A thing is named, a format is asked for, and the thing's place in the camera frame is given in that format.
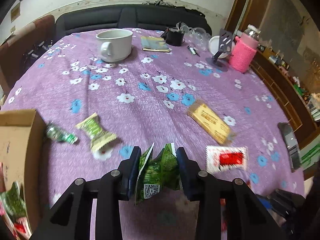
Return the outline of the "purple floral tablecloth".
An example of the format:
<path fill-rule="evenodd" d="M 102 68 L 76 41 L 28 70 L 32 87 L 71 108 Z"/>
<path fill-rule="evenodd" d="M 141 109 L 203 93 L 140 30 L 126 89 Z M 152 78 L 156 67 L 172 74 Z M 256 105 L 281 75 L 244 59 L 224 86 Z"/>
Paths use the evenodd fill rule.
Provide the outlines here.
<path fill-rule="evenodd" d="M 275 189 L 304 192 L 303 172 L 291 172 L 286 145 L 277 127 L 287 117 L 272 93 L 253 72 L 227 72 L 206 62 L 209 53 L 192 55 L 186 45 L 169 53 L 142 49 L 141 36 L 159 31 L 132 29 L 132 51 L 119 63 L 98 55 L 96 31 L 73 33 L 56 41 L 49 51 L 16 81 L 3 106 L 5 111 L 35 109 L 78 137 L 75 144 L 48 140 L 40 165 L 40 204 L 46 215 L 77 178 L 101 178 L 128 159 L 138 146 L 153 156 L 173 142 L 191 160 L 206 168 L 206 146 L 215 140 L 190 116 L 188 107 L 202 100 L 235 133 L 231 145 L 248 148 L 246 170 L 220 172 L 217 178 L 241 178 L 254 193 Z M 75 126 L 97 113 L 100 126 L 116 140 L 97 152 Z"/>

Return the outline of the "small green twisted candy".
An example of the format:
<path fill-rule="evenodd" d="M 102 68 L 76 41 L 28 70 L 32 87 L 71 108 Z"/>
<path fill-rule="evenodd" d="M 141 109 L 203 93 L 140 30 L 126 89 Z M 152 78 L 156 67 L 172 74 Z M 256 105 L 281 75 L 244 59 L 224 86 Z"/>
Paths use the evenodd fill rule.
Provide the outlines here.
<path fill-rule="evenodd" d="M 69 144 L 74 144 L 78 141 L 78 137 L 75 134 L 67 132 L 52 122 L 47 125 L 46 136 L 53 141 L 66 142 Z"/>

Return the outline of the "white ceramic mug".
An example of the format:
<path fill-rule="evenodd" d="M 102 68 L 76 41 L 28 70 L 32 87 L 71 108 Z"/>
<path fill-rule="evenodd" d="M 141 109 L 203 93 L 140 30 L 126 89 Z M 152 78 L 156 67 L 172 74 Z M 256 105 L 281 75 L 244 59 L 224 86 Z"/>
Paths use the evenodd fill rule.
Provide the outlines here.
<path fill-rule="evenodd" d="M 133 32 L 127 29 L 110 29 L 98 33 L 97 48 L 99 57 L 107 63 L 126 59 L 132 50 Z"/>

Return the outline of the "black sofa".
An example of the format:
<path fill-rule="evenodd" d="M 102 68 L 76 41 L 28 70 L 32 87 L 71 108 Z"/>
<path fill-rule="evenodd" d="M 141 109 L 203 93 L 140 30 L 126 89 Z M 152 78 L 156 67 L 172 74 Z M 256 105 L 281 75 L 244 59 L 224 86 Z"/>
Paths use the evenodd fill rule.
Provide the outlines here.
<path fill-rule="evenodd" d="M 54 41 L 73 33 L 100 29 L 137 27 L 164 31 L 167 27 L 175 27 L 178 22 L 192 28 L 201 27 L 212 34 L 205 15 L 194 9 L 151 4 L 121 4 L 82 9 L 61 15 L 55 22 Z"/>

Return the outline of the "pink knitted sleeve bottle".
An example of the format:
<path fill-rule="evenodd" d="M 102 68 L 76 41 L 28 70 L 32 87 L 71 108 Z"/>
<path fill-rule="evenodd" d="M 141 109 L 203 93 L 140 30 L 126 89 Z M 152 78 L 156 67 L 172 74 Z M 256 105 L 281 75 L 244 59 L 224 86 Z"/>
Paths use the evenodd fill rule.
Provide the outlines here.
<path fill-rule="evenodd" d="M 249 24 L 240 37 L 235 37 L 235 47 L 231 53 L 229 64 L 237 71 L 245 73 L 257 52 L 260 30 Z"/>

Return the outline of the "wooden side cabinet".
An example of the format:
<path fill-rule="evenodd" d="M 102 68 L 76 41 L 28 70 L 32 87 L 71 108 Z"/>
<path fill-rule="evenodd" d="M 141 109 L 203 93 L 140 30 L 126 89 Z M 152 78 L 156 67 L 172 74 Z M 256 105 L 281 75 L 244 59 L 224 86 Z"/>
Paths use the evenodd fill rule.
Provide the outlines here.
<path fill-rule="evenodd" d="M 272 93 L 286 115 L 299 147 L 305 148 L 319 135 L 319 126 L 314 122 L 303 98 L 279 68 L 257 51 L 250 67 Z"/>

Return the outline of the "white red snack packet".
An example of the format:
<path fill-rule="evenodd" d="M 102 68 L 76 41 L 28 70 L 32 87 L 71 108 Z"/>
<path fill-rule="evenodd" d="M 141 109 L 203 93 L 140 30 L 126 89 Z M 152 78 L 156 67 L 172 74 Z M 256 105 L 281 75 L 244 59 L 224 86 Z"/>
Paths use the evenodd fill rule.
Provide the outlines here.
<path fill-rule="evenodd" d="M 206 171 L 210 174 L 236 168 L 246 170 L 247 147 L 206 146 Z"/>

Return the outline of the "yellow biscuit packet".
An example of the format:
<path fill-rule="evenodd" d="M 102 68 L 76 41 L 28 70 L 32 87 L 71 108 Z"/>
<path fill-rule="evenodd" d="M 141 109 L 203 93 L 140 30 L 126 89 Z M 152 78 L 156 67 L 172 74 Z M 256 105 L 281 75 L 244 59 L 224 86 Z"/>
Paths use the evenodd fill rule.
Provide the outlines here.
<path fill-rule="evenodd" d="M 226 146 L 232 142 L 235 133 L 202 100 L 196 100 L 190 105 L 187 115 L 200 125 L 219 145 Z"/>

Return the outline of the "clear glass jar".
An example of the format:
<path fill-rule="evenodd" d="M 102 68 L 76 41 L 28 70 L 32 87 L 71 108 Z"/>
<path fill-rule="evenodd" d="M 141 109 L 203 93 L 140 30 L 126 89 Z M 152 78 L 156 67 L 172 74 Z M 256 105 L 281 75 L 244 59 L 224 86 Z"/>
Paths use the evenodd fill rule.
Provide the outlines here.
<path fill-rule="evenodd" d="M 191 28 L 187 33 L 188 42 L 200 51 L 208 50 L 211 37 L 212 36 L 201 27 Z"/>

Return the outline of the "light green candy packet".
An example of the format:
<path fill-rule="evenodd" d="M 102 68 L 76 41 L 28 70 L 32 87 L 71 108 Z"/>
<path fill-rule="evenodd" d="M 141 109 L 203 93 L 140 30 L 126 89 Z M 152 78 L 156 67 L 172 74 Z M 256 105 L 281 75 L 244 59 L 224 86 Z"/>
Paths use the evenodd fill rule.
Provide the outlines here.
<path fill-rule="evenodd" d="M 97 113 L 93 113 L 85 120 L 79 122 L 75 126 L 86 133 L 91 140 L 90 149 L 92 152 L 97 152 L 109 142 L 116 140 L 117 135 L 115 133 L 105 130 L 100 126 L 99 116 Z"/>

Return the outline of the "black phone stand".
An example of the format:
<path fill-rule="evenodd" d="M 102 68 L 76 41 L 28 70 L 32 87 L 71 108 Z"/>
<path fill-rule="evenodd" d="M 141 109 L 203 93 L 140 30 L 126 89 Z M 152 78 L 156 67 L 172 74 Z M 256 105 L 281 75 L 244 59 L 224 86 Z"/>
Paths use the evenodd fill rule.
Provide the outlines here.
<path fill-rule="evenodd" d="M 226 61 L 227 57 L 224 59 L 219 59 L 219 56 L 222 53 L 227 53 L 229 54 L 228 56 L 231 56 L 232 42 L 234 40 L 234 36 L 231 32 L 226 31 L 225 29 L 220 29 L 219 37 L 220 39 L 218 52 L 214 56 L 211 54 L 211 57 L 207 57 L 206 62 L 210 66 L 214 67 L 216 70 L 227 72 L 229 68 L 229 63 Z"/>

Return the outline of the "dark green snack bag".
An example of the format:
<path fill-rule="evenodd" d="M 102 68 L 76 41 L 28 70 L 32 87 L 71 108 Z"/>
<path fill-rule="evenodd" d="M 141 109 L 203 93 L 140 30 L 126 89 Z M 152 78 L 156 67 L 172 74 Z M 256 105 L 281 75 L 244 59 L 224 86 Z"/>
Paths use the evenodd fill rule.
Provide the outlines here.
<path fill-rule="evenodd" d="M 20 197 L 20 185 L 14 181 L 11 189 L 1 193 L 1 201 L 8 216 L 14 221 L 27 216 L 24 200 Z"/>

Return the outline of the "cardboard box tray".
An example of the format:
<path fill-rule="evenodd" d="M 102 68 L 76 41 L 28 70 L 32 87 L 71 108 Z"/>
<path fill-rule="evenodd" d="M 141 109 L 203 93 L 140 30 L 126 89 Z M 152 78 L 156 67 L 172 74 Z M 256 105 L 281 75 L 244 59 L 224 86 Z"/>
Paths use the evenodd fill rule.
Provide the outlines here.
<path fill-rule="evenodd" d="M 39 194 L 40 155 L 46 123 L 35 109 L 1 111 L 1 163 L 7 189 L 22 185 L 31 231 L 41 220 Z"/>

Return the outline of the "black smartphone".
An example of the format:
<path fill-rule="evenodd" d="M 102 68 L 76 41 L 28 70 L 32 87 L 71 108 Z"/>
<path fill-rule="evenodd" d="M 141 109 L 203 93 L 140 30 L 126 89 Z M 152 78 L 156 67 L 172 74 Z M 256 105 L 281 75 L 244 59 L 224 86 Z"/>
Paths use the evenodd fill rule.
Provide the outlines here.
<path fill-rule="evenodd" d="M 286 145 L 287 153 L 289 156 L 289 163 L 291 166 L 291 172 L 295 172 L 302 165 L 300 156 L 300 149 L 298 141 L 295 137 L 294 131 L 291 125 L 287 122 L 280 122 L 277 127 L 281 133 L 281 137 Z"/>

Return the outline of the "black small container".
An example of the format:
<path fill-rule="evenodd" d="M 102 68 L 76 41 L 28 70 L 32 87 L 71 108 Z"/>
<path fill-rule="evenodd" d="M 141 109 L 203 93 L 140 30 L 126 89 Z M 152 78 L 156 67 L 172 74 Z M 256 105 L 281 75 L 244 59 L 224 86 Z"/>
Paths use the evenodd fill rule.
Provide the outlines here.
<path fill-rule="evenodd" d="M 184 33 L 177 29 L 168 28 L 166 30 L 165 42 L 171 46 L 180 47 L 183 43 Z"/>

